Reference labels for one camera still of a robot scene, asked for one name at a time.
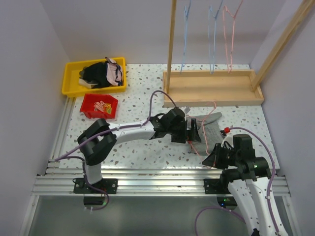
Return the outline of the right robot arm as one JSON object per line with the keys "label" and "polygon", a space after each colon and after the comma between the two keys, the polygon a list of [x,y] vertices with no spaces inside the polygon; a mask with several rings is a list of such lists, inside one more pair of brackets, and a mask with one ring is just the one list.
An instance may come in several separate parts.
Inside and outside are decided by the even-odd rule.
{"label": "right robot arm", "polygon": [[226,134],[202,164],[222,171],[219,179],[203,180],[205,194],[231,194],[240,209],[234,215],[243,218],[249,235],[288,234],[274,198],[274,171],[264,157],[256,156],[249,135]]}

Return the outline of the grey knitted garment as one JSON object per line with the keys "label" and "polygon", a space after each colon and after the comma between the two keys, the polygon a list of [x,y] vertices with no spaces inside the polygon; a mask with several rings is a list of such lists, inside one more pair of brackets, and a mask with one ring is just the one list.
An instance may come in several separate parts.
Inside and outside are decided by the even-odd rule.
{"label": "grey knitted garment", "polygon": [[[208,116],[208,118],[204,122],[205,126],[205,132],[207,135],[207,141],[208,141],[208,152],[209,154],[213,151],[216,143],[221,143],[223,141],[223,137],[221,135],[221,130],[219,127],[219,119],[222,117],[221,112],[212,113]],[[201,143],[198,142],[192,142],[195,149],[199,152],[201,156],[208,156],[206,154],[206,144],[205,139],[201,127],[201,119],[203,119],[203,116],[196,116],[196,117],[190,117],[187,116],[187,121],[190,122],[192,118],[196,119],[197,122],[197,129],[199,136],[201,138]],[[189,147],[189,153],[194,153],[194,151]]]}

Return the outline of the pink underwear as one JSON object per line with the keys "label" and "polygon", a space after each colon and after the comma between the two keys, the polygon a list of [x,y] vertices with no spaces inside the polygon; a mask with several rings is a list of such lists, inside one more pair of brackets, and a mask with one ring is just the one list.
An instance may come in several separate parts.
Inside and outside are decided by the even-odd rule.
{"label": "pink underwear", "polygon": [[117,64],[113,59],[106,58],[107,73],[106,79],[112,86],[122,86],[123,85],[123,70],[122,67]]}

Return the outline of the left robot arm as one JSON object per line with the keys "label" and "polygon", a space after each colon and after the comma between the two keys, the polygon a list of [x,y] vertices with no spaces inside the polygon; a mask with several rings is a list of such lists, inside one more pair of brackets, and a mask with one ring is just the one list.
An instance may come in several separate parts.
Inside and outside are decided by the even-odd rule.
{"label": "left robot arm", "polygon": [[166,135],[171,136],[173,143],[201,142],[196,119],[187,121],[186,114],[177,107],[166,114],[160,113],[134,123],[108,123],[106,119],[99,118],[77,139],[85,160],[86,189],[91,193],[101,190],[101,163],[115,145],[134,140],[160,139]]}

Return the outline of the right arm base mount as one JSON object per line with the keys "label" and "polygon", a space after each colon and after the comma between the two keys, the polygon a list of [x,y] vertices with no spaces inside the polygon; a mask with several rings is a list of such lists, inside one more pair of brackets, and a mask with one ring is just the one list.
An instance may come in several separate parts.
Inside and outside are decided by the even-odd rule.
{"label": "right arm base mount", "polygon": [[230,194],[227,187],[219,179],[205,178],[203,182],[205,194]]}

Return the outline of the pink wire hanger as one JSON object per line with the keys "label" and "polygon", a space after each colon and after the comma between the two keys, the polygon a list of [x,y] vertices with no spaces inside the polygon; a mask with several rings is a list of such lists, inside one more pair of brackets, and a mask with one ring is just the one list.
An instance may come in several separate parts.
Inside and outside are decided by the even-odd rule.
{"label": "pink wire hanger", "polygon": [[[236,11],[232,13],[229,8],[224,5],[222,10],[222,22],[223,22],[223,36],[224,36],[224,48],[225,48],[225,57],[226,57],[226,66],[227,72],[231,73],[233,69],[233,52],[234,52],[234,37],[235,37],[235,26],[236,18],[240,11],[241,6],[243,5],[243,0],[240,1]],[[227,36],[227,17],[232,19],[232,32],[231,36]]]}

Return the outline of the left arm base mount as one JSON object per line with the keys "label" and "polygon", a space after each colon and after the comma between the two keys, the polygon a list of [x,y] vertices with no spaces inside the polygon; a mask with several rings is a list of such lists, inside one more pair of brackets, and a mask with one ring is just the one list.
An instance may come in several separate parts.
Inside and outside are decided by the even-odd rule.
{"label": "left arm base mount", "polygon": [[[100,194],[98,190],[90,188],[84,178],[74,178],[74,189],[75,194]],[[105,191],[107,194],[116,194],[118,187],[118,180],[115,178],[103,178],[101,181],[92,184],[94,188]]]}

